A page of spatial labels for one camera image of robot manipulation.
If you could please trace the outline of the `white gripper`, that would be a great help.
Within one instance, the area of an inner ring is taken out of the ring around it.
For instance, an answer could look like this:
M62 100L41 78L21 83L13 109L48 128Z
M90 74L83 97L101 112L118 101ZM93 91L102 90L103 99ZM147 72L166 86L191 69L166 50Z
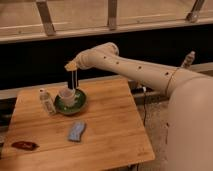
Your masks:
M69 61L65 65L65 69L68 72L76 71L78 68L85 70L92 67L106 70L110 56L118 57L119 49L117 45L112 42L104 43L81 51L76 55L74 61Z

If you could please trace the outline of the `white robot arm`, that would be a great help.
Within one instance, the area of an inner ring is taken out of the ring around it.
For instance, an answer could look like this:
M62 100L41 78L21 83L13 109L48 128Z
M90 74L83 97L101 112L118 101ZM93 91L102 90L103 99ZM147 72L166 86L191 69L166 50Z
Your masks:
M108 42L84 50L65 68L125 76L169 98L165 171L213 171L213 77L183 67L123 58Z

